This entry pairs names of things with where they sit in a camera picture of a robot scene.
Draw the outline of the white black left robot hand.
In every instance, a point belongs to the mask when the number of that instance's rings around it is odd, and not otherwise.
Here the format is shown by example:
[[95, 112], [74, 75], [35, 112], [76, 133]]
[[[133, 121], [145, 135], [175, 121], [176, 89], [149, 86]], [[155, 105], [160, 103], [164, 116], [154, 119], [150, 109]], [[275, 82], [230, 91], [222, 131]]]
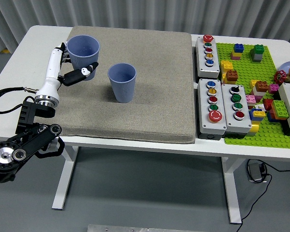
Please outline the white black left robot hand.
[[[87, 35], [77, 36], [55, 47], [48, 62], [44, 84], [35, 95], [35, 102], [56, 107], [59, 104], [57, 90], [61, 84], [68, 87], [92, 79], [98, 66], [99, 50], [99, 41]], [[61, 75], [64, 62], [70, 62], [74, 70]]]

